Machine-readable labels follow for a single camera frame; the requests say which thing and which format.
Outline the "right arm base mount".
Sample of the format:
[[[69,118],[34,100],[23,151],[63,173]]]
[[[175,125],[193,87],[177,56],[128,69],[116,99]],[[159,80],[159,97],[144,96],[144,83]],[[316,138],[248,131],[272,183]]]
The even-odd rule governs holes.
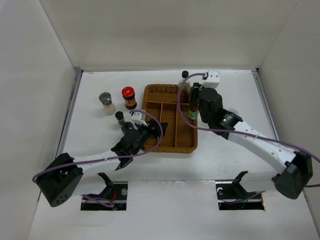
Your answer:
[[[240,172],[234,179],[215,182],[217,204],[220,211],[265,210],[262,193],[264,191],[246,191],[241,181],[248,171]]]

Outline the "green label chili sauce bottle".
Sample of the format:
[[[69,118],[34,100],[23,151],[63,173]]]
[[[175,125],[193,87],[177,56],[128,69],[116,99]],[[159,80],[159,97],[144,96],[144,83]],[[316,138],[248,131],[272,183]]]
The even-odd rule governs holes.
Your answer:
[[[196,120],[198,118],[199,114],[199,108],[197,101],[194,99],[189,100],[189,105],[188,105],[188,113],[187,116],[191,120]]]

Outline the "tall dark soy sauce bottle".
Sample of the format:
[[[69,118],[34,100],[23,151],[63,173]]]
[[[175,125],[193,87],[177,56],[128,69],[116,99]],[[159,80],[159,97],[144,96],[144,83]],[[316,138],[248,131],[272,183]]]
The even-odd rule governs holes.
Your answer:
[[[190,82],[189,80],[186,80],[186,78],[189,76],[189,72],[187,70],[184,70],[181,73],[182,79],[178,83],[178,89],[181,91],[179,102],[183,104],[187,104],[190,99]]]

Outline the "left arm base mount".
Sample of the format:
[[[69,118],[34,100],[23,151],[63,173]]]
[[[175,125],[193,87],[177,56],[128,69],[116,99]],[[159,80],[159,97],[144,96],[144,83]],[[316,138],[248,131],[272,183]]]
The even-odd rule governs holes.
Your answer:
[[[88,193],[82,196],[81,211],[125,211],[129,183],[112,181],[105,173],[98,175],[103,179],[105,187],[99,194]]]

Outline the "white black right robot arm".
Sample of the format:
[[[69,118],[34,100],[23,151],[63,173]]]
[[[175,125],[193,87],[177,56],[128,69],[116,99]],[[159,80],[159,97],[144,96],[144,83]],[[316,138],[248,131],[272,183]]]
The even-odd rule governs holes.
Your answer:
[[[266,178],[244,172],[245,178],[232,185],[236,197],[243,198],[249,192],[268,187],[292,200],[299,197],[313,176],[310,153],[260,134],[240,116],[224,109],[223,98],[214,88],[194,83],[189,102],[198,108],[202,122],[208,125],[208,132],[242,146],[275,170],[275,174]]]

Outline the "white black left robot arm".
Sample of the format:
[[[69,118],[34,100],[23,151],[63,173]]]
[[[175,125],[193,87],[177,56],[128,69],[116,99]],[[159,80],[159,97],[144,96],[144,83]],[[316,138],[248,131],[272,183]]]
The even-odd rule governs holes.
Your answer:
[[[167,127],[168,123],[155,119],[124,122],[121,125],[123,137],[111,150],[85,157],[71,157],[68,153],[62,153],[32,180],[53,208],[62,205],[74,194],[81,179],[94,175],[102,177],[104,182],[96,185],[96,194],[88,192],[85,198],[98,201],[108,199],[112,195],[113,182],[106,172],[127,167],[146,149],[147,140],[161,141]]]

